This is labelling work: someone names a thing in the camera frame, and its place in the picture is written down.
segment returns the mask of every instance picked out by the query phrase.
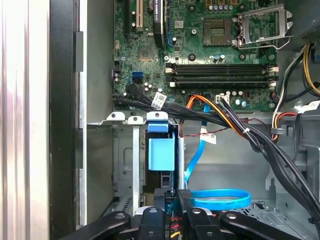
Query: pcie slot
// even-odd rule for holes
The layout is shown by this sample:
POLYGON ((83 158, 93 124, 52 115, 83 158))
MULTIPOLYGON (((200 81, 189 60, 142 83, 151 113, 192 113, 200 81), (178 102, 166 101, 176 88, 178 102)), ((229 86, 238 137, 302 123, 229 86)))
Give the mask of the pcie slot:
POLYGON ((124 37, 130 39, 130 1, 123 1, 123 32, 124 37))
POLYGON ((144 30, 144 0, 136 0, 136 30, 138 32, 144 30))

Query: connector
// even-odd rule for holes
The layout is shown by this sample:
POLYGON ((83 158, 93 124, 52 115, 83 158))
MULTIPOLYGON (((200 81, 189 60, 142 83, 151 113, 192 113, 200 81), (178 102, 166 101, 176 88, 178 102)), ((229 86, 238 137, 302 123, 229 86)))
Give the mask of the connector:
POLYGON ((131 73, 132 82, 135 84, 141 84, 143 82, 144 77, 145 74, 143 71, 133 71, 131 73))

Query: red wire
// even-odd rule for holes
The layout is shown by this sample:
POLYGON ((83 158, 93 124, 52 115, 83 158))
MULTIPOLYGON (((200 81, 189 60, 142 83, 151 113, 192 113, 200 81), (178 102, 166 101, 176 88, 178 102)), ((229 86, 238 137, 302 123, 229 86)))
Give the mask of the red wire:
POLYGON ((171 226, 172 229, 179 228, 179 224, 171 226))

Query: motherboard chip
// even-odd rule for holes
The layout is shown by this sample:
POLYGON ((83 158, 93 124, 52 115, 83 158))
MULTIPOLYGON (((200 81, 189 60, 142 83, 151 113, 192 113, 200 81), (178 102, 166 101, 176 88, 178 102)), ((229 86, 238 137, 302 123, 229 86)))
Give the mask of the motherboard chip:
POLYGON ((138 56, 140 62, 151 62, 154 57, 154 51, 150 46, 140 46, 138 48, 138 56))
POLYGON ((205 18, 203 21, 203 45, 231 45, 231 20, 205 18))

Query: yellow wire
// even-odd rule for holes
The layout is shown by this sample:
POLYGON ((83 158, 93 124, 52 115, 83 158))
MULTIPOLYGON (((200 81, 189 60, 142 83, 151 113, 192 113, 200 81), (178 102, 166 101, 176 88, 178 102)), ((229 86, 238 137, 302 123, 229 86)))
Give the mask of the yellow wire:
POLYGON ((173 239, 175 236, 177 236, 177 235, 179 235, 179 234, 180 234, 180 232, 177 231, 177 232, 171 234, 170 238, 173 239))
POLYGON ((320 90, 317 89, 314 85, 314 83, 312 82, 311 80, 311 77, 310 77, 310 71, 309 71, 309 51, 310 51, 310 44, 307 45, 307 47, 305 48, 304 50, 304 53, 303 53, 303 69, 304 69, 304 75, 305 75, 305 78, 306 78, 306 81, 308 83, 308 86, 313 89, 317 94, 320 95, 320 90))

